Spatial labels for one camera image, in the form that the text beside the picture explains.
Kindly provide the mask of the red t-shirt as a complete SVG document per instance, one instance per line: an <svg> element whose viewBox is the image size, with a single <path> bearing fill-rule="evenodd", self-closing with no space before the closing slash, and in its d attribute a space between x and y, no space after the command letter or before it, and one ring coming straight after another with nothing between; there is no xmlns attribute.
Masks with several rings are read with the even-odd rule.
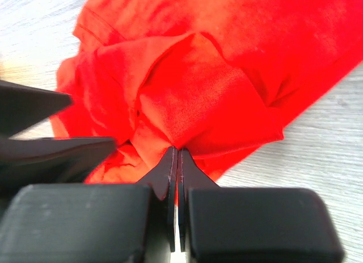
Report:
<svg viewBox="0 0 363 263"><path fill-rule="evenodd" d="M87 0L74 36L54 135L117 142L87 182L135 182L170 146L217 180L362 61L362 0Z"/></svg>

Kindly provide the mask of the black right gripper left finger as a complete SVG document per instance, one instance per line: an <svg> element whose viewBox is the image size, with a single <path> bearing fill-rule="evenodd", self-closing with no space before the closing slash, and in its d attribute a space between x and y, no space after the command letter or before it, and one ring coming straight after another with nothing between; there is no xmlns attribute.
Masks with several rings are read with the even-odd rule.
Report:
<svg viewBox="0 0 363 263"><path fill-rule="evenodd" d="M1 219L2 262L169 262L176 149L134 184L21 188Z"/></svg>

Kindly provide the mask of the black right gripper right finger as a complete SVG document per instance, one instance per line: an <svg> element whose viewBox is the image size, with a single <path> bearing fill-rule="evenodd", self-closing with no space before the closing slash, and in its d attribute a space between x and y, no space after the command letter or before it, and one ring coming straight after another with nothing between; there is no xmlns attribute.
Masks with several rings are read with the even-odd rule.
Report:
<svg viewBox="0 0 363 263"><path fill-rule="evenodd" d="M305 188L223 188L178 153L180 248L188 262L342 262L327 206Z"/></svg>

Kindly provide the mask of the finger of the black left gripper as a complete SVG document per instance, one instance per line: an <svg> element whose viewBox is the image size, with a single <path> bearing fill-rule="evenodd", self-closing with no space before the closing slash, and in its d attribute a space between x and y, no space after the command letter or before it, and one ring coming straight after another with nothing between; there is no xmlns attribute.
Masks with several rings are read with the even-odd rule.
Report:
<svg viewBox="0 0 363 263"><path fill-rule="evenodd" d="M30 184L81 183L116 151L113 138L1 138L1 195Z"/></svg>
<svg viewBox="0 0 363 263"><path fill-rule="evenodd" d="M67 94L1 80L1 135L11 137L71 104Z"/></svg>

